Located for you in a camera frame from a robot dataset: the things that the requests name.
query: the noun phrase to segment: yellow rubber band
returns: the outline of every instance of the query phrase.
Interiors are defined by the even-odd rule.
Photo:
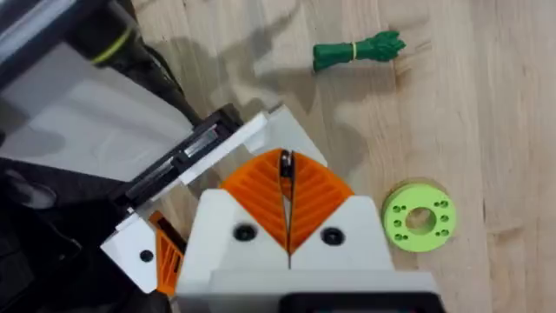
[[[351,42],[351,50],[354,52],[354,56],[352,57],[353,61],[357,57],[357,44],[355,44],[355,42]]]
[[[91,60],[93,64],[99,64],[108,60],[116,51],[122,48],[122,45],[128,40],[131,34],[131,28],[127,28],[121,36],[119,36],[103,53],[99,54]]]

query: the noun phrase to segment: black metal bracket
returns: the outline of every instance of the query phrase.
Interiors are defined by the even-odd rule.
[[[140,206],[232,136],[242,125],[243,121],[234,106],[226,104],[138,177],[111,192],[110,200],[120,210]]]

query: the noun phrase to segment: green figurine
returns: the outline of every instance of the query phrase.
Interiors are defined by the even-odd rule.
[[[316,44],[313,47],[313,70],[318,72],[334,64],[353,60],[388,62],[398,56],[406,44],[398,39],[400,32],[382,31],[374,37],[356,43]]]

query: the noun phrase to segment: yellow stripe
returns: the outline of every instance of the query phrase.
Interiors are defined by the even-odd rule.
[[[128,40],[129,35],[131,34],[131,28],[127,28],[122,35],[117,38],[103,53],[99,54],[95,58],[91,60],[93,64],[99,64],[106,60],[108,60],[116,51],[122,48],[122,45]]]

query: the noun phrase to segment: small black bolt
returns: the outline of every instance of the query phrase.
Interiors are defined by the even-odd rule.
[[[145,263],[149,263],[150,261],[153,260],[155,255],[150,250],[143,250],[139,254],[139,257],[141,258],[141,261],[143,261]]]
[[[257,230],[253,225],[250,224],[246,224],[246,223],[239,224],[234,229],[234,238],[237,241],[248,242],[255,239],[256,236],[257,236]]]
[[[338,246],[344,243],[346,237],[341,230],[335,227],[328,227],[322,230],[321,239],[327,245]]]

